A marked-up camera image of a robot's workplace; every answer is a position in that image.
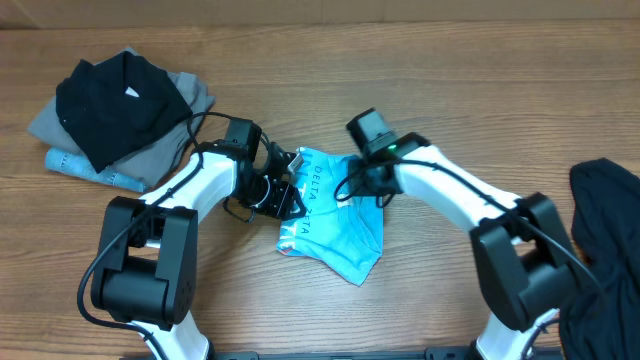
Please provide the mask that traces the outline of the light blue printed t-shirt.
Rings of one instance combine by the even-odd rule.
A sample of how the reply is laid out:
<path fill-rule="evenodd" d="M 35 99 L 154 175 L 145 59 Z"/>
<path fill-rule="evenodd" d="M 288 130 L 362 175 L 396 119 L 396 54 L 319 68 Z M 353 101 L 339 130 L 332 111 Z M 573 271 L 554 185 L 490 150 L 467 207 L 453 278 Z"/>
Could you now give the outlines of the light blue printed t-shirt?
<path fill-rule="evenodd" d="M 283 221 L 276 249 L 283 255 L 319 260 L 356 286 L 383 254 L 383 210 L 373 197 L 352 197 L 342 184 L 350 155 L 298 149 L 303 164 L 293 178 L 306 215 Z"/>

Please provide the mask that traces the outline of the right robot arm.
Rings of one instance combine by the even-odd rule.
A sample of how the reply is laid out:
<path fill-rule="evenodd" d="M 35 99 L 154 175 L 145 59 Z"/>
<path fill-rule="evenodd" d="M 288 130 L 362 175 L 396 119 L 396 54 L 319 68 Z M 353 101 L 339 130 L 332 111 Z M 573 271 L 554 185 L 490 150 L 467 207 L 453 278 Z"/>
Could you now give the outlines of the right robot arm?
<path fill-rule="evenodd" d="M 536 337 L 588 280 L 554 203 L 541 193 L 520 197 L 489 185 L 419 134 L 398 136 L 375 109 L 346 130 L 361 152 L 343 181 L 350 195 L 375 196 L 386 206 L 406 194 L 468 234 L 491 311 L 468 358 L 533 358 Z"/>

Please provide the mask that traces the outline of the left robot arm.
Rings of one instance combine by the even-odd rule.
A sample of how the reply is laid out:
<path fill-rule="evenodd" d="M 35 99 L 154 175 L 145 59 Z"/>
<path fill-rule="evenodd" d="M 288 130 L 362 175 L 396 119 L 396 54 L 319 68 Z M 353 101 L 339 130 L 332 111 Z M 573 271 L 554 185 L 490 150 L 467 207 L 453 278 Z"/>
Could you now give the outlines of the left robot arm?
<path fill-rule="evenodd" d="M 212 359 L 196 325 L 199 225 L 236 199 L 251 215 L 305 216 L 287 182 L 303 164 L 246 119 L 231 118 L 224 138 L 195 143 L 188 164 L 160 188 L 107 206 L 98 253 L 83 275 L 77 306 L 89 322 L 137 333 L 155 359 Z"/>

